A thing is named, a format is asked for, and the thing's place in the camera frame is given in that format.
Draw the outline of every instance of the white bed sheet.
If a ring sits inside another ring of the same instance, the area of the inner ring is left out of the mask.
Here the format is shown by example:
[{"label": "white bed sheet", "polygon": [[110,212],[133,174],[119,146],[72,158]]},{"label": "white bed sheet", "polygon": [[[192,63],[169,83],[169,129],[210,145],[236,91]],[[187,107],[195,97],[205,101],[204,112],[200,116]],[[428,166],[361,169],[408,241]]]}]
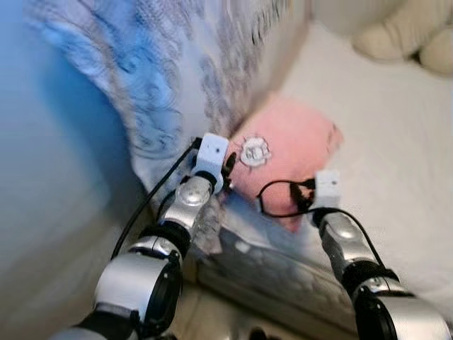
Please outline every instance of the white bed sheet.
[{"label": "white bed sheet", "polygon": [[[322,110],[345,135],[329,167],[341,174],[342,208],[356,215],[385,264],[453,319],[452,83],[415,63],[377,64],[320,24],[281,92]],[[328,268],[317,231],[286,233],[239,198],[225,227]]]}]

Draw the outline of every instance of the blue patterned fabric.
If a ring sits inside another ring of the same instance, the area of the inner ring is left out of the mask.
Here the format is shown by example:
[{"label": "blue patterned fabric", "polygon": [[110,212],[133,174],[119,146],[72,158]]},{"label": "blue patterned fabric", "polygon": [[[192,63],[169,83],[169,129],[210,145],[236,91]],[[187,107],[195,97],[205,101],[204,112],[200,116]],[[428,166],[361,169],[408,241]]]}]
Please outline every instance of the blue patterned fabric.
[{"label": "blue patterned fabric", "polygon": [[[266,50],[284,53],[268,46],[288,34],[280,26],[296,21],[287,15],[292,7],[291,0],[33,0],[26,11],[117,108],[134,170],[150,190],[192,138],[229,136],[244,119],[265,89],[258,74],[272,73],[276,58],[263,67]],[[187,170],[188,163],[156,199]],[[219,203],[207,212],[205,234],[216,234]],[[207,239],[215,237],[202,238],[204,250],[219,244]]]}]

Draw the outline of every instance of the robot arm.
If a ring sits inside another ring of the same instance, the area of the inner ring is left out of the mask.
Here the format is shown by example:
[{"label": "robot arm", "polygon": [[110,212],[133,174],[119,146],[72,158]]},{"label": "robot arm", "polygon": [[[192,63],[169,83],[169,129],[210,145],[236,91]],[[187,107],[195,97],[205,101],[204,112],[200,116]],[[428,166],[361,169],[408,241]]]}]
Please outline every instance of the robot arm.
[{"label": "robot arm", "polygon": [[181,266],[195,225],[211,196],[220,192],[228,140],[203,137],[192,176],[180,184],[158,227],[115,257],[96,287],[94,311],[51,340],[138,340],[168,329],[181,291]]},{"label": "robot arm", "polygon": [[[162,334],[171,324],[182,285],[181,266],[205,204],[222,189],[228,141],[206,134],[197,164],[159,226],[106,267],[96,288],[94,311],[51,340],[139,340]],[[448,327],[426,302],[408,292],[370,248],[359,225],[338,204],[329,175],[316,177],[313,221],[333,272],[356,311],[361,340],[452,340]]]},{"label": "robot arm", "polygon": [[350,296],[363,340],[451,340],[442,316],[376,259],[362,230],[341,212],[314,213],[335,277]]}]

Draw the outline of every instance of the pink pillow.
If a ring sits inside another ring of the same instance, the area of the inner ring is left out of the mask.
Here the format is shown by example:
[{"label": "pink pillow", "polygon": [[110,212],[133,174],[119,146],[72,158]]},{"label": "pink pillow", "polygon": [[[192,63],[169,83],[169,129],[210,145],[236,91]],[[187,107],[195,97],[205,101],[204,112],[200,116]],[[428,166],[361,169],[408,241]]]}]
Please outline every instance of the pink pillow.
[{"label": "pink pillow", "polygon": [[[234,190],[255,202],[261,188],[276,180],[302,182],[313,178],[343,142],[340,130],[320,112],[280,95],[272,95],[232,137],[228,154],[238,160],[231,173]],[[266,210],[294,212],[288,186],[273,186]],[[279,221],[295,232],[300,217]]]}]

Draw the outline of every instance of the beige stuffed toy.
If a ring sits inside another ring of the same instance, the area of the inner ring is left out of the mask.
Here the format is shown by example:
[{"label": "beige stuffed toy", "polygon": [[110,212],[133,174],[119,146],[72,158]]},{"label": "beige stuffed toy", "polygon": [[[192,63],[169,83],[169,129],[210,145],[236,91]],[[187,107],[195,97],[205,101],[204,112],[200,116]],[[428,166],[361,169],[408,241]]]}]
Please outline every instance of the beige stuffed toy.
[{"label": "beige stuffed toy", "polygon": [[383,22],[352,39],[354,48],[379,61],[405,60],[418,53],[420,63],[453,75],[453,0],[406,0]]}]

